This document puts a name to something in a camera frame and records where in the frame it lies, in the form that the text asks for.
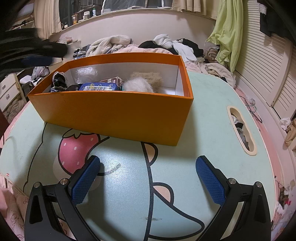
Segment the orange cardboard box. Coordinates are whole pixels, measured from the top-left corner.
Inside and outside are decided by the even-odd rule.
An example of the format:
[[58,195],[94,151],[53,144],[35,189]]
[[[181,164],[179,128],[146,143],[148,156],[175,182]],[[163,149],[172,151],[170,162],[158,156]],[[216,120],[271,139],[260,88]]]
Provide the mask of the orange cardboard box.
[[63,91],[51,93],[52,75],[29,99],[43,119],[76,130],[134,141],[176,146],[193,103],[193,91],[182,58],[148,52],[115,53],[68,61],[58,68],[69,84],[134,72],[159,73],[160,93],[127,91]]

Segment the white drawer cabinet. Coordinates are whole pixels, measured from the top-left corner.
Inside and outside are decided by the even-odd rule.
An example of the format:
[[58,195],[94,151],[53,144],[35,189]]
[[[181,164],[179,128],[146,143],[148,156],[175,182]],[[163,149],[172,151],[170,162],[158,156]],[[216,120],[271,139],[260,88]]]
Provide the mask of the white drawer cabinet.
[[15,73],[9,74],[0,85],[0,108],[4,111],[8,105],[20,94]]

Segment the black lace garment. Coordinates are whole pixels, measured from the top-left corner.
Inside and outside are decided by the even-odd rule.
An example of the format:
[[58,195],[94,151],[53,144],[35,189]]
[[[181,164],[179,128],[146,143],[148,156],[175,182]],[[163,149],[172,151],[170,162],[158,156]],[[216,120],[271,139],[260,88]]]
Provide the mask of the black lace garment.
[[55,72],[52,77],[51,93],[64,91],[78,91],[82,84],[67,85],[66,76],[63,72]]

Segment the brown fluffy pompom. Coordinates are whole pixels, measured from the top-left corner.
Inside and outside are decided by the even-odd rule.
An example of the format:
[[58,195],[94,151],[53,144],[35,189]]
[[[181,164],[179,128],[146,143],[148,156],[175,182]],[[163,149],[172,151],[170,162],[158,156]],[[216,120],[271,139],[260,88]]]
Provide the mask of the brown fluffy pompom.
[[147,83],[149,83],[154,91],[154,93],[159,93],[161,86],[163,84],[163,78],[160,73],[155,72],[133,72],[130,76],[131,78],[142,77]]

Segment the brown card box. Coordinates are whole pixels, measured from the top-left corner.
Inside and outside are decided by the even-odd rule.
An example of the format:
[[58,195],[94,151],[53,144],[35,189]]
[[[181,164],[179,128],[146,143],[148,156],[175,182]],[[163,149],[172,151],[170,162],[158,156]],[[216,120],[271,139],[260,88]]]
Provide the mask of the brown card box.
[[121,89],[125,81],[123,79],[121,79],[120,77],[117,76],[117,77],[112,77],[112,78],[100,80],[99,82],[103,82],[103,83],[114,83],[114,84],[117,85],[117,87],[119,89]]

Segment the white clothes pile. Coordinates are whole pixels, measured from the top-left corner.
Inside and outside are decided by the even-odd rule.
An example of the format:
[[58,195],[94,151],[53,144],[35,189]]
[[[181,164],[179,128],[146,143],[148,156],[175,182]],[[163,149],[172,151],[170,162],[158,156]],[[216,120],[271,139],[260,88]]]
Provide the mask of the white clothes pile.
[[197,58],[194,55],[194,51],[191,47],[184,45],[182,43],[179,43],[176,40],[172,40],[168,34],[160,34],[157,35],[153,39],[154,44],[159,45],[165,49],[171,49],[174,48],[178,55],[180,55],[185,63],[196,63]]

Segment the lime green hanging garment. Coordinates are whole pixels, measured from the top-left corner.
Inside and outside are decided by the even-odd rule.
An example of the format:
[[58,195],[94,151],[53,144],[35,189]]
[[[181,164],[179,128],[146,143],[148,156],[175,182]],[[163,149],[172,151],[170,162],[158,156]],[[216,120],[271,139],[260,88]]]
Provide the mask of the lime green hanging garment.
[[216,61],[235,70],[243,36],[242,0],[221,1],[215,27],[207,41],[219,46]]

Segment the white fluffy pompom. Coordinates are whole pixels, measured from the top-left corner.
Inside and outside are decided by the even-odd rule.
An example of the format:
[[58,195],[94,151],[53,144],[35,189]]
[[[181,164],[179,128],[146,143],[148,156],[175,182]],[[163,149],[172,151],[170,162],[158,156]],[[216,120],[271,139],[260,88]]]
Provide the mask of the white fluffy pompom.
[[123,91],[154,93],[152,86],[143,77],[126,80],[122,86]]

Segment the cream knit sweater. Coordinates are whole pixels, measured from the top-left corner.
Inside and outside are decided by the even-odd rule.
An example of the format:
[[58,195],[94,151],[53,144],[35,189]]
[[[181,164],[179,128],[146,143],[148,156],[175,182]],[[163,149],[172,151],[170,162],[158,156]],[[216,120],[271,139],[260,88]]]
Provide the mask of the cream knit sweater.
[[114,53],[133,42],[132,38],[126,35],[113,35],[101,38],[93,42],[87,52],[86,57]]

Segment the blue tin box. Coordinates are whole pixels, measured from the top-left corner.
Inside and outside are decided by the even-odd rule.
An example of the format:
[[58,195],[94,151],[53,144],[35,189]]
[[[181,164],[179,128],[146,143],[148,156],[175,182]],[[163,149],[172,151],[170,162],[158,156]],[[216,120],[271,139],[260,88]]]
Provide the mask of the blue tin box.
[[97,82],[97,83],[84,83],[79,88],[79,91],[117,91],[119,90],[117,84]]

